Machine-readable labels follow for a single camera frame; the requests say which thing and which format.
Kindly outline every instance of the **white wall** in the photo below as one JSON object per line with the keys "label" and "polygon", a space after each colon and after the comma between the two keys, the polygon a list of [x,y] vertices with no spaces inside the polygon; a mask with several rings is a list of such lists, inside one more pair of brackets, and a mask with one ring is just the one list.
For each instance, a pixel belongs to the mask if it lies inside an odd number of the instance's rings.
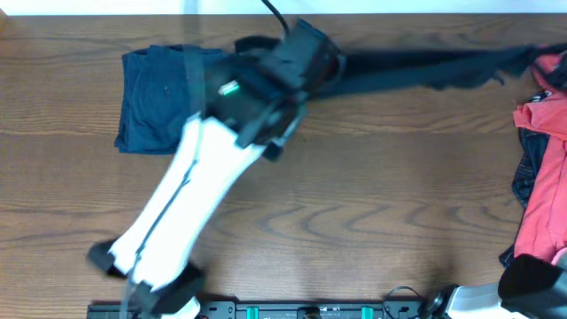
{"label": "white wall", "polygon": [[[272,0],[282,13],[567,12],[567,0]],[[269,13],[260,0],[0,0],[8,15]]]}

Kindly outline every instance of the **clothing pile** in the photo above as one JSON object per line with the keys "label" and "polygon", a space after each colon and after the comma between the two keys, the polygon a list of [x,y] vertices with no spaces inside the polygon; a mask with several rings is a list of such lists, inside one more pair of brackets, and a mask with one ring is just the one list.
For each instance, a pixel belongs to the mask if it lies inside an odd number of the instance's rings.
{"label": "clothing pile", "polygon": [[524,156],[512,190],[525,211],[514,246],[501,255],[505,267],[523,253],[554,264],[567,253],[567,95],[546,77],[562,64],[561,56],[538,58],[544,91],[514,111]]}
{"label": "clothing pile", "polygon": [[[236,42],[236,54],[271,49],[277,39],[258,36]],[[234,55],[196,48],[205,70]],[[514,112],[524,147],[512,190],[524,206],[515,245],[502,256],[504,266],[528,253],[545,261],[567,253],[567,44],[525,45],[497,51],[370,51],[346,55],[341,81],[327,92],[333,97],[425,85],[434,89],[472,89],[500,72],[521,75],[535,61],[534,73],[544,91]],[[124,99],[119,134],[121,152],[174,153],[190,105],[190,77],[181,45],[158,46],[122,56]]]}

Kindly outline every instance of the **pink shirt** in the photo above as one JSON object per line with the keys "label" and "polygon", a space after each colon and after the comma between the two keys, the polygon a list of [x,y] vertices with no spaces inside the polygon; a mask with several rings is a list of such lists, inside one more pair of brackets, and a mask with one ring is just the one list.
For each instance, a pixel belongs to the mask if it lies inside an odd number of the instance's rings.
{"label": "pink shirt", "polygon": [[[558,57],[546,56],[538,63],[551,70]],[[567,97],[555,94],[543,102],[520,105],[514,112],[519,128],[549,134],[548,147],[536,177],[528,207],[515,243],[515,256],[529,253],[552,261],[567,246]]]}

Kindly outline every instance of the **wooden table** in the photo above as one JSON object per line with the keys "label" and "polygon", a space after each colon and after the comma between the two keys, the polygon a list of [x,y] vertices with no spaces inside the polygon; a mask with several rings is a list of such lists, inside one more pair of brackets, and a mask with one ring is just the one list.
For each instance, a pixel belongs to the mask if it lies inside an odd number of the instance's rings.
{"label": "wooden table", "polygon": [[[311,16],[343,47],[565,41],[561,15]],[[113,147],[120,55],[201,38],[277,35],[273,17],[13,18],[0,41],[0,318],[83,318],[122,282],[85,262],[136,218],[170,157]],[[486,284],[514,240],[521,156],[511,112],[532,88],[406,89],[312,103],[277,164],[234,185],[192,255],[206,290],[241,300],[379,299]]]}

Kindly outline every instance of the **dark cloth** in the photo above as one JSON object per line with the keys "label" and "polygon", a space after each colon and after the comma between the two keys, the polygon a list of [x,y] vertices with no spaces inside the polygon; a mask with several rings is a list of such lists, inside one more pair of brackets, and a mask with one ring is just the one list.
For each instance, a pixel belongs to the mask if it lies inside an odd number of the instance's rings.
{"label": "dark cloth", "polygon": [[424,85],[433,89],[476,88],[503,72],[519,77],[544,54],[567,51],[567,44],[525,45],[503,50],[358,51],[345,53],[341,81],[320,97],[378,92]]}
{"label": "dark cloth", "polygon": [[[228,56],[218,49],[198,51],[205,66]],[[114,141],[120,152],[175,152],[183,124],[194,113],[183,59],[181,45],[152,45],[122,56],[124,98]]]}
{"label": "dark cloth", "polygon": [[[543,91],[532,97],[528,103],[541,102],[550,96],[551,92]],[[518,135],[520,144],[524,149],[524,155],[520,159],[512,181],[512,192],[525,210],[532,195],[535,178],[540,171],[543,155],[548,147],[549,135],[532,132],[526,128],[520,128]],[[501,254],[499,260],[505,268],[509,267],[509,264],[514,260],[514,246],[512,245]]]}

